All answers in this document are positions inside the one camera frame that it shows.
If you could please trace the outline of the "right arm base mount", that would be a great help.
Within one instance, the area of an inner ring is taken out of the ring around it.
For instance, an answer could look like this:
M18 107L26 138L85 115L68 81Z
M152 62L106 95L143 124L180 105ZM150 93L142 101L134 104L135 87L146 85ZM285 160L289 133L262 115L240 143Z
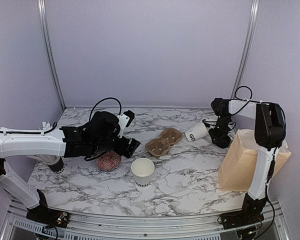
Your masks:
M257 213L255 215L244 215L241 210L222 213L218 218L217 222L223 226L224 230L243 227L255 223L262 223L264 215Z

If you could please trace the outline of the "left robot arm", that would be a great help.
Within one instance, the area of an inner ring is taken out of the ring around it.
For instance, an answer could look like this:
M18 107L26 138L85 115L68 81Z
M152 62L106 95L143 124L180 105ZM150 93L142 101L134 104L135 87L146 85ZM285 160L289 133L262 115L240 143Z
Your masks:
M109 151L131 158L140 142L124 137L135 114L128 110L118 115L97 111L79 127L53 126L42 130L14 130L0 127L0 187L24 204L28 212L43 223L53 219L45 195L33 190L16 174L6 158L27 156L44 162L54 173L64 169L64 158L83 157L92 161Z

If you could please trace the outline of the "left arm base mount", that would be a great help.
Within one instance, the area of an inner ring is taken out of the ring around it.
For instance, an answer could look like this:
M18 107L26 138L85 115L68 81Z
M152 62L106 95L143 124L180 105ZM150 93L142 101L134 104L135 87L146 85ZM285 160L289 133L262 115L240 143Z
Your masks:
M71 215L69 212L56 209L49 209L49 211L44 211L41 213L35 213L32 209L26 214L26 218L28 220L64 229L66 229L68 226L70 216Z

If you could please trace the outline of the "white paper cup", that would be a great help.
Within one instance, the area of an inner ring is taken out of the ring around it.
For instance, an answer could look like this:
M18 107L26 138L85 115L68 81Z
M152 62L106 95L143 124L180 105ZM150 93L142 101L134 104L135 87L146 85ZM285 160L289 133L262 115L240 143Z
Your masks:
M148 158L138 158L132 162L130 169L136 185L145 188L153 179L155 164Z
M190 127L185 132L185 136L189 142L204 138L208 134L208 129L202 121Z

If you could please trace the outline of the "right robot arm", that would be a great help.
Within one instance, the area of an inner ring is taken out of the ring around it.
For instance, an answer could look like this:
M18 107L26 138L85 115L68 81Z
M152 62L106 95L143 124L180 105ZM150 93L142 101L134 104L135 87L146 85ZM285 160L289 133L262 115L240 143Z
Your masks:
M251 186L245 194L242 209L237 219L242 224L248 224L257 214L260 214L269 201L268 188L275 170L275 163L286 137L286 116L277 103L256 101L252 98L232 99L216 97L211 102L211 108L217 120L208 133L212 143L219 148L230 145L228 135L232 117L239 115L254 120L254 139L257 144L257 161Z

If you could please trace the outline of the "brown cardboard cup carrier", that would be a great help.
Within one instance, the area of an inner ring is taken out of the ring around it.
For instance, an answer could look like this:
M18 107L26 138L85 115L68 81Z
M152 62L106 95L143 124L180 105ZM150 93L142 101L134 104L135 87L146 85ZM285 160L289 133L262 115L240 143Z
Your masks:
M154 157L167 155L174 145L179 143L183 138L183 133L175 128L166 128L160 133L159 138L150 140L145 149Z

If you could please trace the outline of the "brown paper bag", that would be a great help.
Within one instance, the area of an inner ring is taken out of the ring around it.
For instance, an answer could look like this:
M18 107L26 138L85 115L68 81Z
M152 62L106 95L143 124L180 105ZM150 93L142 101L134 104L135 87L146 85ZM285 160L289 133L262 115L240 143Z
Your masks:
M221 191L247 192L257 164L255 131L239 129L218 170Z

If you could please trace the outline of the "black cup lid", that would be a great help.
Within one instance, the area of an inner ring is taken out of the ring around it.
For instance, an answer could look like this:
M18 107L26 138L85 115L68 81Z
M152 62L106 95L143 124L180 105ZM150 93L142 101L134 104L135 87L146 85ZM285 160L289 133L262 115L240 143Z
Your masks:
M214 142L214 144L221 149L228 148L230 143L231 143L231 140L224 140L224 139L216 140Z

